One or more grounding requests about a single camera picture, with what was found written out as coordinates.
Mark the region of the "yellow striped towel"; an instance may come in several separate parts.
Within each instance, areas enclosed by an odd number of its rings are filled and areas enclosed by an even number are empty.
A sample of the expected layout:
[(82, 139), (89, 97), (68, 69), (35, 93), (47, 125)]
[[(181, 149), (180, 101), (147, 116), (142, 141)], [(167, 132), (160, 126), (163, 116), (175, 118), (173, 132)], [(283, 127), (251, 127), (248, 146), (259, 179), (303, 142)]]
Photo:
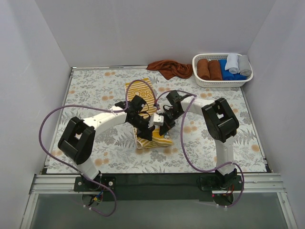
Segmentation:
[[(155, 107), (154, 91), (152, 89), (152, 83), (149, 78), (144, 78), (141, 81), (134, 82), (128, 90), (127, 98), (131, 101), (136, 95), (144, 99), (146, 105), (141, 110), (141, 112), (146, 112), (141, 114), (144, 118), (148, 118), (157, 112)], [(153, 149), (159, 147), (170, 147), (173, 145), (173, 141), (168, 133), (164, 135), (159, 135), (159, 126), (155, 126), (152, 132), (152, 141), (140, 138), (137, 136), (137, 129), (132, 128), (134, 140), (138, 149)]]

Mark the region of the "brown towel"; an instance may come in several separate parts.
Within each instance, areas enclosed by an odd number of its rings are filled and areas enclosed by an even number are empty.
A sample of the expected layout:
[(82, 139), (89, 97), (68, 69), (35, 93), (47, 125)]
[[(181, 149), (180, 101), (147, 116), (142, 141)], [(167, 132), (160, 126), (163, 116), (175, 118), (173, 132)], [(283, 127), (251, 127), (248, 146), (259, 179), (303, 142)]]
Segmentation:
[(211, 81), (222, 81), (222, 72), (220, 63), (218, 60), (211, 60), (208, 62), (208, 70)]
[(193, 74), (191, 64), (182, 64), (173, 60), (161, 60), (148, 64), (147, 70), (158, 71), (166, 80), (173, 77), (188, 79)]
[(209, 61), (207, 59), (200, 59), (197, 63), (197, 75), (203, 80), (210, 80), (208, 62)]

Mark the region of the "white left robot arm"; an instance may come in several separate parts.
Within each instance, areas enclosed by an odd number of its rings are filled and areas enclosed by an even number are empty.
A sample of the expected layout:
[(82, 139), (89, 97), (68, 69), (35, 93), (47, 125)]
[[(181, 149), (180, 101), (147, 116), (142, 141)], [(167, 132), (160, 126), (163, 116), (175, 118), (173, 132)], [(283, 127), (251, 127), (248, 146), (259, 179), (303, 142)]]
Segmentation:
[(101, 187), (101, 172), (91, 159), (94, 139), (104, 131), (124, 123), (136, 128), (141, 138), (152, 140), (155, 126), (151, 116), (140, 115), (146, 101), (134, 96), (131, 101), (116, 103), (110, 110), (98, 115), (79, 119), (73, 117), (67, 124), (58, 148), (76, 165), (80, 173), (86, 177), (85, 185), (89, 190), (96, 191)]

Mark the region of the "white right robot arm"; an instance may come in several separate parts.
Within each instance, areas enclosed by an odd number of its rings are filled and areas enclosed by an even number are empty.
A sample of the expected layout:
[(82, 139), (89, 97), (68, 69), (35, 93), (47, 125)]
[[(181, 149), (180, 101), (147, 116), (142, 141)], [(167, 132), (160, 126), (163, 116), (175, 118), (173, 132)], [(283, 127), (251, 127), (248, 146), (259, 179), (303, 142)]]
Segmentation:
[[(166, 96), (171, 104), (170, 108), (163, 108), (163, 125), (159, 134), (164, 135), (171, 130), (176, 120), (181, 117), (180, 141), (183, 154), (188, 164), (196, 171), (208, 174), (205, 184), (220, 189), (228, 189), (237, 182), (237, 169), (234, 163), (234, 137), (239, 128), (239, 121), (224, 98), (215, 101), (197, 98), (194, 94), (180, 95), (177, 90), (170, 91)], [(187, 156), (183, 144), (183, 125), (186, 114), (190, 112), (204, 118), (208, 133), (213, 138), (216, 146), (216, 167), (203, 170), (193, 165)]]

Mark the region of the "floral patterned table mat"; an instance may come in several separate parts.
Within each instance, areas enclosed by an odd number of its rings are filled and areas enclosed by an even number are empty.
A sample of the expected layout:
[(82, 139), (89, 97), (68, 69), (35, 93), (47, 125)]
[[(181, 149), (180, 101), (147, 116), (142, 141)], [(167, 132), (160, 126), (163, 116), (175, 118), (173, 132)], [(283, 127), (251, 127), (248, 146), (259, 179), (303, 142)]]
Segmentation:
[[(125, 85), (149, 78), (160, 103), (166, 103), (165, 92), (181, 90), (199, 98), (216, 100), (225, 98), (235, 113), (239, 128), (235, 136), (234, 161), (243, 172), (265, 172), (266, 167), (256, 133), (240, 88), (202, 88), (193, 77), (166, 80), (159, 72), (145, 69), (78, 70), (68, 89), (56, 140), (72, 117), (86, 118), (96, 115), (97, 108), (109, 109), (124, 100)], [(165, 148), (138, 149), (129, 124), (110, 128), (95, 138), (91, 158), (103, 173), (187, 173), (195, 172), (184, 157), (181, 141), (182, 119), (170, 131), (173, 145)], [(183, 125), (183, 144), (191, 163), (208, 170), (216, 165), (214, 140), (210, 137), (204, 119), (188, 113)]]

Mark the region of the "white plastic basket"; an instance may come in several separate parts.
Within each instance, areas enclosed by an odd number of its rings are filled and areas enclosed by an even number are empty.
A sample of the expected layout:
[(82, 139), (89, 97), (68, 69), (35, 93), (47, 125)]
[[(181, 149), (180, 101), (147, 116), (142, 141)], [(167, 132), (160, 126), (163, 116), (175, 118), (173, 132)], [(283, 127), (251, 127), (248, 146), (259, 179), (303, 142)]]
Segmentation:
[(229, 53), (201, 53), (197, 54), (193, 57), (192, 66), (193, 66), (193, 74), (196, 80), (196, 83), (200, 87), (211, 87), (211, 88), (232, 88), (232, 87), (242, 87), (245, 83), (252, 80), (254, 74), (251, 72), (251, 75), (247, 77), (246, 80), (239, 80), (239, 81), (207, 81), (201, 79), (197, 75), (197, 64), (201, 59), (207, 60), (219, 60), (219, 59), (226, 59)]

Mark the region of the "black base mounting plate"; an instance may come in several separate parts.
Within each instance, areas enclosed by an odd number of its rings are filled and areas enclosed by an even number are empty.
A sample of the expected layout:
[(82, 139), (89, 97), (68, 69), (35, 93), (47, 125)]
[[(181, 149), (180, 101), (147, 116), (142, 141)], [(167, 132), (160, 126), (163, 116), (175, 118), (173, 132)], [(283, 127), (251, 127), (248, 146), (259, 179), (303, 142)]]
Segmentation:
[(75, 192), (89, 194), (103, 191), (103, 200), (198, 200), (231, 205), (233, 192), (242, 189), (242, 178), (231, 180), (215, 173), (143, 173), (103, 174), (95, 181), (104, 189), (82, 176), (74, 182)]

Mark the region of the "rolled light blue towel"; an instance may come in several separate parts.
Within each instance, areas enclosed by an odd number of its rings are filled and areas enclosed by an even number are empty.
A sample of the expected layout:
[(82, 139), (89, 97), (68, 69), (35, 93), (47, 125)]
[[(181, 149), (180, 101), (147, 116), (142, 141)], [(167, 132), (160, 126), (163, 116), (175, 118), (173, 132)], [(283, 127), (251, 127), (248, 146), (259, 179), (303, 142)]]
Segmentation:
[(236, 53), (230, 53), (226, 59), (225, 70), (231, 74), (239, 73), (238, 55)]

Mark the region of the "rolled grey towel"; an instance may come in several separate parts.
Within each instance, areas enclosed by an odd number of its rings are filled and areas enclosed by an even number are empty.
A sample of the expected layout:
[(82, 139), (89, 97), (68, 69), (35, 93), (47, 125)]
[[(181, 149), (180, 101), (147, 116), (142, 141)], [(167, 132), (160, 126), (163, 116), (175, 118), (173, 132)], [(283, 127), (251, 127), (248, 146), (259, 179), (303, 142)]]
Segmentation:
[(238, 57), (238, 67), (240, 75), (248, 77), (252, 74), (252, 69), (247, 55), (241, 55)]

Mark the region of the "aluminium frame rail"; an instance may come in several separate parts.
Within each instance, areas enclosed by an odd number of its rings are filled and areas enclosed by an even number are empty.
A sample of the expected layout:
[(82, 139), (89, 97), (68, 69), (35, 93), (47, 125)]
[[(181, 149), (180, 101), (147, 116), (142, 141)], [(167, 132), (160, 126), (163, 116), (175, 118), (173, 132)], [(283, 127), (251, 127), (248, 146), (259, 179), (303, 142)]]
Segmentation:
[[(79, 175), (35, 175), (30, 193), (36, 194), (67, 194), (72, 192)], [(244, 175), (245, 193), (282, 193), (286, 188), (280, 174), (277, 173), (246, 173)]]

